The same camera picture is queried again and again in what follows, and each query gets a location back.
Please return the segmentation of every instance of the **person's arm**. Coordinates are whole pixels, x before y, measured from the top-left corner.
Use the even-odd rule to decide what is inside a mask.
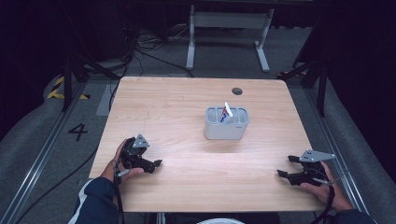
[[[344,196],[340,187],[334,183],[334,177],[332,176],[329,166],[323,161],[321,164],[323,165],[326,175],[329,177],[329,180],[332,181],[332,186],[334,187],[335,196],[332,201],[332,209],[337,212],[334,218],[334,224],[375,224],[373,219],[367,214],[364,214],[353,208],[350,201]],[[329,198],[329,186],[321,185],[317,187],[308,183],[302,183],[300,186],[304,190],[316,195],[321,202],[327,203]]]
[[[124,143],[125,140],[120,144],[114,159],[108,163],[102,174],[90,180],[82,187],[78,194],[75,213],[70,219],[69,224],[117,223],[119,209],[113,203],[113,197],[115,196],[113,167],[116,164]],[[119,169],[120,171],[125,170],[122,163],[119,165]],[[123,176],[122,180],[142,173],[144,173],[143,169],[134,168],[127,175]]]

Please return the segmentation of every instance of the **wooden table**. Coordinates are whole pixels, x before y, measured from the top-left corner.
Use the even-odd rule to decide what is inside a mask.
[[[232,88],[242,89],[234,95]],[[250,123],[241,140],[207,140],[205,109],[241,106]],[[121,185],[128,212],[310,211],[323,206],[276,169],[301,172],[288,161],[311,148],[281,80],[124,77],[90,177],[99,176],[124,138],[142,133],[143,155],[163,160],[154,174]]]

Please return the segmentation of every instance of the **gray plastic container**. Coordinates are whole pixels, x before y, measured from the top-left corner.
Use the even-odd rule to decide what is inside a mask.
[[[248,111],[243,107],[230,107],[233,117],[228,121],[220,122],[223,108],[216,106],[206,110],[205,137],[207,139],[241,139],[249,123]]]

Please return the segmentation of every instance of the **yellow and black tape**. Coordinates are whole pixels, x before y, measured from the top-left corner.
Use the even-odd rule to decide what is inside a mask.
[[[56,98],[56,99],[64,99],[64,94],[57,93],[59,90],[59,87],[61,87],[62,83],[64,82],[64,75],[60,74],[58,79],[56,80],[55,84],[52,87],[52,90],[50,91],[49,95],[47,98]],[[80,100],[89,100],[91,98],[90,95],[88,94],[82,94],[79,99]]]

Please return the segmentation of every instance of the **hand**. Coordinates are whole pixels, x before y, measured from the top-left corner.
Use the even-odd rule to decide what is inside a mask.
[[[123,145],[125,144],[126,139],[122,141],[122,143],[119,145],[117,148],[116,155],[114,156],[113,160],[111,160],[108,165],[106,166],[105,170],[102,172],[100,175],[101,177],[107,178],[111,182],[114,181],[114,166],[116,165],[117,159],[119,158],[120,152],[122,150]],[[125,167],[122,165],[122,162],[119,164],[119,170],[120,172],[126,170]],[[130,178],[134,175],[140,175],[143,174],[144,170],[142,168],[134,168],[129,171],[128,174],[122,176],[122,181],[126,180],[127,178]]]
[[[334,177],[332,176],[329,166],[327,166],[327,164],[323,161],[321,161],[321,164],[326,172],[327,177],[329,177],[329,180],[332,181],[332,186],[334,187],[335,196],[334,200],[332,201],[332,209],[334,209],[336,212],[353,209],[352,204],[343,195],[340,187],[334,183]],[[329,199],[329,186],[321,185],[317,187],[308,183],[302,183],[300,186],[304,190],[316,195],[321,202],[327,203]]]

